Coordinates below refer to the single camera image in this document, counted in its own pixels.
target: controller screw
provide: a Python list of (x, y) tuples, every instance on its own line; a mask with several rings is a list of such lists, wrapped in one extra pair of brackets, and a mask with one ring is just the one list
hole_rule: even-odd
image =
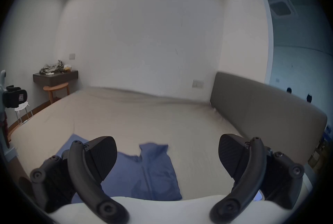
[(299, 173), (301, 173), (301, 169), (299, 167), (294, 167), (293, 172), (295, 175), (298, 175)]
[(283, 154), (282, 154), (281, 152), (275, 152), (274, 155), (275, 155), (276, 157), (281, 157), (281, 156), (283, 156)]

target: clothes pile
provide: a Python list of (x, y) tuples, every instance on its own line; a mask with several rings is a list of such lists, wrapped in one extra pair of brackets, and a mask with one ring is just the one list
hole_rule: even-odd
[(61, 60), (58, 60), (57, 64), (54, 65), (44, 65), (44, 67), (39, 71), (40, 74), (52, 75), (56, 72), (65, 72), (64, 66)]

